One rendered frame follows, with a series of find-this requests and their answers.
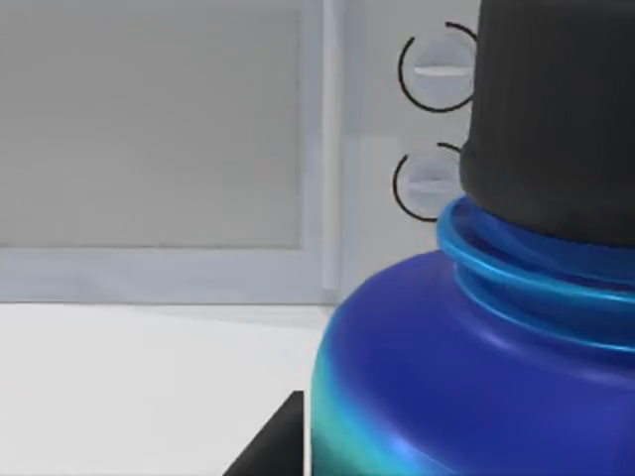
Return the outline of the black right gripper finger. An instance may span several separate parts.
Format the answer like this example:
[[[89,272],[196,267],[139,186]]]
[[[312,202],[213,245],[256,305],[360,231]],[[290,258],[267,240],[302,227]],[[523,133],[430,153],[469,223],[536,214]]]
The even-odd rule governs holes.
[[[305,394],[293,391],[222,476],[304,476]]]

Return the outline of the blue bottle with black cap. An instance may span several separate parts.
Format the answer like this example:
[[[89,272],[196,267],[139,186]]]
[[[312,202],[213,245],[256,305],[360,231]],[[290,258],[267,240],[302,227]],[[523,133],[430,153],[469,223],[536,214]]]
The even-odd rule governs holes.
[[[326,327],[312,476],[635,476],[635,0],[482,0],[459,175]]]

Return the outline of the pale microwave knob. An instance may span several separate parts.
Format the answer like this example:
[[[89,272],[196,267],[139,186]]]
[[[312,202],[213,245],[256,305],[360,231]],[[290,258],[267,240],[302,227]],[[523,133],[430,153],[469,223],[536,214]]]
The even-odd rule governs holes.
[[[404,96],[417,108],[447,114],[470,103],[476,34],[458,22],[446,21],[430,38],[412,37],[402,47],[397,77]]]
[[[445,206],[463,195],[459,158],[460,147],[447,142],[405,155],[391,179],[398,207],[410,218],[435,223]]]

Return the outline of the pale microwave oven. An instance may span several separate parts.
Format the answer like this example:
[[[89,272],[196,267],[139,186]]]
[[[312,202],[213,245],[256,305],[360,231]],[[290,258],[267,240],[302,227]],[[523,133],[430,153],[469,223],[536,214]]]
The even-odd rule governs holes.
[[[473,32],[478,0],[333,0],[335,44],[326,59],[332,108],[324,204],[332,216],[336,294],[343,298],[367,276],[435,245],[432,223],[396,204],[392,174],[399,161],[438,142],[460,146],[469,106],[433,114],[402,93],[397,62],[412,37],[430,38],[446,21]]]

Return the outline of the microwave oven door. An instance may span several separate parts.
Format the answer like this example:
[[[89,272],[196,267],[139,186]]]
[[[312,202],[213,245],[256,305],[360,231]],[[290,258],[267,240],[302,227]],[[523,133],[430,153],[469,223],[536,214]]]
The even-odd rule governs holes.
[[[323,304],[333,0],[0,0],[0,302]]]

